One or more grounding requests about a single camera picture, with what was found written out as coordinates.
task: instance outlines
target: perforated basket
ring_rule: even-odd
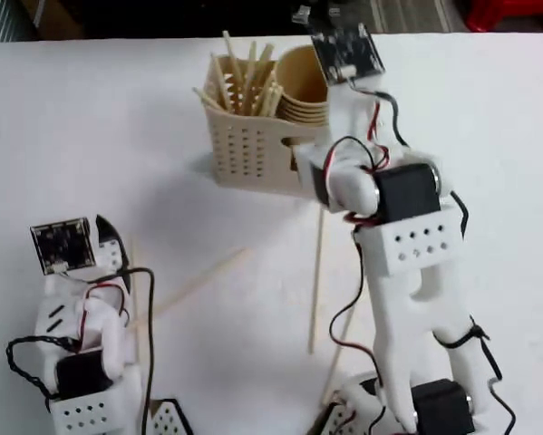
[[[237,108],[243,96],[231,74],[230,61],[227,56],[218,61],[225,74],[231,102]],[[246,64],[247,61],[239,61],[243,69]],[[211,64],[204,91],[224,107],[217,83]],[[239,116],[208,106],[205,106],[205,112],[213,146],[214,175],[219,185],[305,196],[288,144],[313,141],[326,134],[326,127],[306,127],[276,118]]]

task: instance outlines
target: wooden stick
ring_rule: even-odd
[[[265,96],[267,95],[267,90],[273,86],[275,83],[275,71],[272,71],[265,80],[265,83],[263,84],[263,87],[261,88],[261,91],[259,92],[259,97],[257,98],[257,102],[255,103],[255,108],[253,108],[252,114],[255,116],[258,116],[258,114],[261,112],[261,106],[263,105],[263,100],[265,99]]]
[[[233,75],[235,76],[235,82],[238,86],[243,85],[243,74],[241,68],[238,66],[237,58],[233,53],[233,47],[231,46],[231,38],[228,34],[228,31],[223,30],[223,38],[225,38],[225,44],[227,45],[228,59],[231,63],[231,70],[233,70]]]
[[[249,107],[249,102],[252,101],[251,93],[253,92],[253,79],[255,78],[255,58],[257,56],[257,43],[253,41],[249,49],[249,62],[247,64],[247,72],[245,73],[245,82],[243,83],[243,105],[241,114],[247,115],[251,113],[252,108]]]
[[[247,115],[255,113],[255,111],[253,110],[253,100],[255,100],[256,94],[253,92],[253,89],[256,90],[259,86],[261,86],[262,81],[266,77],[265,72],[267,71],[267,66],[269,65],[269,61],[271,60],[271,53],[273,52],[274,48],[275,46],[273,44],[268,43],[263,49],[259,60],[257,61],[255,74],[253,75],[253,84],[251,85],[251,89],[249,89],[247,99],[245,100]]]
[[[277,111],[277,106],[281,101],[281,95],[283,95],[283,86],[276,86],[273,90],[273,99],[269,103],[269,112],[267,116],[271,118],[275,117],[275,112]]]
[[[200,99],[202,100],[203,104],[208,105],[209,107],[212,107],[213,109],[217,109],[219,111],[225,111],[216,101],[214,101],[212,98],[210,98],[206,93],[204,93],[201,89],[192,88],[192,91],[195,92]]]
[[[354,318],[355,307],[357,304],[354,304],[350,311],[347,312],[347,317],[345,318],[344,330],[340,336],[340,340],[344,342],[347,339],[347,332],[350,329],[350,324],[352,324],[352,319]],[[321,404],[326,406],[331,397],[332,397],[332,382],[334,381],[335,370],[337,369],[337,364],[340,361],[340,355],[342,354],[343,347],[338,345],[335,348],[334,359],[332,360],[332,365],[329,368],[329,374],[327,375],[327,381],[325,381],[324,393],[322,394]]]
[[[136,266],[136,262],[138,261],[136,259],[136,255],[137,255],[137,252],[136,252],[136,241],[134,240],[134,236],[131,237],[131,245],[130,245],[130,255],[129,255],[129,258],[130,258],[130,262],[132,265],[135,265]],[[133,313],[132,313],[132,316],[136,319],[138,318],[139,316],[139,313],[140,313],[140,298],[139,298],[139,294],[138,294],[138,290],[139,290],[139,286],[138,286],[138,275],[139,274],[133,274],[132,275],[132,302],[133,302]],[[142,350],[142,333],[143,331],[141,331],[140,329],[139,330],[136,330],[135,332],[135,340],[136,340],[136,356],[137,356],[137,360],[138,360],[138,363],[140,365],[143,365],[144,361],[142,360],[144,358],[144,360],[146,359],[146,355],[147,353],[145,353],[143,350]]]
[[[251,253],[250,249],[239,249],[230,256],[225,257],[224,259],[217,262],[213,267],[207,270],[205,273],[199,275],[196,278],[188,281],[179,291],[177,291],[173,296],[167,298],[164,302],[154,306],[154,321],[165,311],[168,311],[174,305],[180,303],[187,296],[191,295],[196,290],[199,290],[204,285],[208,284],[216,276],[221,275],[222,273],[229,270],[232,266],[235,266],[240,261],[245,260],[247,256]],[[148,315],[142,315],[137,317],[136,320],[130,323],[128,329],[139,328],[148,323]]]
[[[259,116],[267,116],[269,112],[269,105],[271,104],[271,99],[273,98],[274,88],[271,87],[265,92],[265,97],[263,98],[263,104],[261,105],[261,112]]]
[[[233,106],[231,105],[231,99],[228,96],[227,84],[225,83],[225,75],[223,74],[223,70],[220,69],[218,57],[215,56],[215,54],[211,53],[210,59],[215,65],[215,74],[217,75],[218,88],[220,90],[220,93],[223,95],[223,102],[225,103],[225,108],[228,112],[231,112],[233,110]]]
[[[322,265],[322,248],[324,244],[324,220],[325,210],[320,207],[319,221],[317,223],[317,245],[315,248],[315,272],[314,272],[314,293],[311,303],[311,322],[309,323],[309,341],[307,351],[310,355],[315,351],[315,332],[317,329],[317,303],[319,301],[319,278]]]

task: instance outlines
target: chopstick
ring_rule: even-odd
[[[228,34],[228,31],[223,30],[223,38],[225,38],[225,44],[227,45],[228,59],[230,60],[230,63],[231,63],[231,69],[233,70],[233,76],[235,77],[235,82],[237,82],[237,85],[242,86],[243,73],[241,72],[241,68],[238,66],[237,57],[235,57],[235,54],[233,53],[233,47],[231,46],[231,38]]]
[[[249,61],[247,64],[247,72],[245,74],[245,82],[243,83],[243,104],[241,114],[251,114],[249,103],[252,102],[251,93],[253,91],[253,79],[255,78],[255,57],[257,56],[257,43],[253,41],[249,48]]]
[[[267,66],[269,65],[269,61],[271,60],[271,53],[273,52],[274,48],[275,46],[273,44],[266,44],[263,52],[261,53],[261,56],[259,57],[259,60],[257,61],[257,66],[253,75],[252,85],[248,89],[246,99],[244,100],[244,104],[247,109],[246,115],[251,115],[255,113],[253,108],[253,100],[255,100],[256,95],[253,90],[257,90],[261,86],[264,78],[266,77]]]
[[[231,99],[228,96],[227,84],[225,83],[225,76],[223,75],[223,70],[220,69],[220,63],[218,63],[218,57],[215,54],[211,53],[210,58],[215,65],[215,74],[217,75],[217,82],[220,93],[223,94],[223,102],[225,103],[225,108],[227,111],[233,111],[233,106],[231,104]]]
[[[283,86],[275,86],[273,88],[273,98],[271,99],[271,102],[269,103],[269,111],[267,113],[267,116],[275,117],[275,112],[277,111],[277,106],[279,105],[279,102],[281,101],[281,95],[283,94]]]
[[[202,102],[204,104],[206,104],[207,106],[213,108],[213,109],[217,109],[219,111],[225,111],[225,109],[223,109],[222,107],[220,107],[220,105],[214,101],[212,98],[210,98],[206,93],[204,93],[201,89],[197,89],[197,88],[192,88],[192,91],[195,92],[199,97],[200,99],[202,100]]]
[[[261,87],[261,91],[259,91],[259,97],[257,99],[257,102],[255,103],[255,108],[253,108],[253,115],[257,116],[260,113],[261,106],[263,105],[263,101],[265,100],[265,96],[267,95],[267,90],[273,86],[273,83],[275,83],[275,71],[272,71],[267,76],[265,83]]]

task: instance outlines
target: white table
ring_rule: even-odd
[[[273,40],[279,51],[307,43]],[[493,338],[515,433],[543,434],[543,34],[375,40],[403,136],[443,158],[470,208],[467,298]],[[236,41],[237,52],[247,45]],[[326,325],[357,283],[351,228],[326,220],[320,341],[309,356],[318,207],[208,178],[190,87],[211,51],[223,42],[0,44],[0,433],[52,430],[39,392],[5,361],[7,341],[32,332],[42,294],[28,227],[97,212],[136,237],[157,302],[234,249],[255,250],[157,321],[154,397],[178,397],[199,434],[301,434],[317,414],[334,351]],[[352,337],[373,338],[367,298]],[[20,355],[38,369],[37,351]],[[370,366],[345,351],[340,368],[342,379]],[[504,411],[495,419],[504,429]]]

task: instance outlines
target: black cable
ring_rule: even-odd
[[[373,154],[372,152],[370,151],[370,149],[368,147],[365,146],[365,144],[359,140],[358,138],[356,138],[355,136],[343,136],[342,138],[336,140],[334,142],[334,145],[332,145],[332,150],[337,147],[340,143],[342,143],[344,140],[353,140],[354,142],[356,142],[358,145],[360,145],[360,147],[362,147],[362,149],[368,154],[368,157],[370,158],[370,164],[372,165],[372,169],[375,168],[375,160],[373,159]]]
[[[149,371],[148,371],[148,381],[146,384],[146,396],[144,399],[144,408],[142,410],[142,435],[146,435],[146,426],[148,422],[148,414],[150,412],[150,395],[152,394],[152,376],[154,374],[154,335],[152,331],[152,312],[154,305],[154,272],[147,267],[133,267],[132,269],[121,270],[112,275],[103,276],[101,278],[89,281],[88,284],[99,284],[104,281],[109,281],[115,278],[122,278],[124,276],[129,276],[138,273],[146,273],[150,277],[149,284],[149,293],[148,293],[148,345],[150,350],[149,358]]]
[[[464,334],[464,336],[460,338],[460,340],[457,340],[454,343],[445,343],[440,340],[436,335],[434,335],[434,338],[442,347],[445,347],[446,349],[457,349],[464,345],[468,340],[471,340],[473,338],[478,338],[480,340],[480,348],[484,353],[485,358],[487,358],[490,367],[495,373],[495,377],[491,378],[488,382],[490,395],[505,409],[505,411],[509,413],[510,423],[509,426],[505,429],[504,435],[510,435],[511,431],[515,427],[515,424],[517,423],[517,415],[515,415],[515,411],[512,410],[512,408],[504,400],[502,400],[495,391],[494,385],[495,383],[501,382],[503,380],[503,375],[500,371],[500,367],[497,364],[497,361],[495,360],[495,357],[490,352],[487,342],[485,341],[490,340],[490,337],[483,331],[480,326],[477,325],[472,316],[470,317],[470,319],[472,320],[472,327],[466,334]]]
[[[386,413],[386,407],[382,406],[382,410],[380,411],[380,415],[376,417],[376,420],[372,421],[372,424],[370,424],[370,427],[368,428],[368,435],[372,435],[372,430],[377,426],[377,424],[382,421],[383,415]]]
[[[350,308],[352,308],[358,302],[358,300],[362,296],[362,292],[364,291],[364,256],[362,255],[362,247],[357,243],[355,244],[355,247],[358,250],[358,255],[360,256],[360,285],[358,288],[358,293],[356,294],[352,302],[347,304],[344,308],[342,308],[339,312],[337,312],[334,318],[332,318],[332,321],[329,324],[329,336],[335,344],[338,344],[343,347],[349,347],[351,349],[357,349],[358,351],[362,351],[366,353],[372,360],[373,367],[375,368],[376,374],[378,376],[378,382],[380,383],[380,386],[383,387],[383,379],[380,374],[380,369],[378,368],[378,363],[376,362],[376,357],[373,354],[373,352],[367,347],[362,346],[361,344],[343,342],[342,340],[339,340],[338,338],[336,338],[334,335],[334,324],[337,318],[343,313],[345,313],[346,311],[348,311]]]
[[[392,105],[392,110],[393,110],[392,129],[394,132],[394,136],[396,137],[396,140],[400,142],[401,145],[403,145],[404,147],[410,148],[410,145],[408,145],[408,142],[404,140],[404,138],[402,137],[402,134],[400,134],[400,130],[398,129],[398,118],[400,116],[400,106],[398,105],[398,101],[396,101],[396,99],[388,92],[369,91],[365,88],[358,88],[355,86],[354,80],[350,81],[350,87],[352,88],[352,90],[356,92],[363,93],[364,95],[373,95],[374,97],[378,97],[378,98],[381,98],[382,100],[386,100]],[[469,223],[469,210],[464,205],[464,202],[462,201],[461,197],[459,197],[454,190],[451,191],[451,196],[454,199],[454,201],[457,203],[457,205],[459,206],[462,212],[461,233],[462,233],[462,237],[464,237],[467,231],[467,225]]]
[[[49,392],[47,387],[45,387],[44,382],[37,376],[32,376],[25,370],[22,370],[16,363],[14,357],[14,347],[21,343],[49,343],[61,347],[65,351],[70,353],[76,353],[80,347],[80,342],[74,340],[71,337],[52,337],[49,335],[29,335],[27,337],[16,338],[7,344],[5,349],[5,354],[7,355],[7,363],[9,368],[24,378],[26,381],[30,382],[32,385],[37,387],[42,395],[45,397],[45,407],[49,411],[49,401],[57,399],[57,394],[52,394]]]
[[[408,142],[404,140],[404,138],[402,137],[402,134],[400,134],[400,129],[398,128],[398,118],[400,117],[400,106],[398,105],[398,101],[396,101],[396,99],[388,92],[368,91],[365,88],[358,88],[355,86],[354,80],[351,80],[350,87],[356,92],[363,93],[364,95],[373,95],[374,97],[378,97],[382,100],[386,100],[392,105],[392,110],[393,110],[392,129],[394,131],[394,136],[396,137],[396,140],[400,142],[401,145],[403,145],[404,147],[410,148],[410,146],[408,145]]]
[[[451,192],[451,196],[462,212],[461,233],[462,233],[462,237],[464,238],[464,235],[467,232],[467,225],[469,224],[469,210],[467,209],[467,206],[464,205],[464,202],[462,201],[461,197],[459,197],[454,190]]]

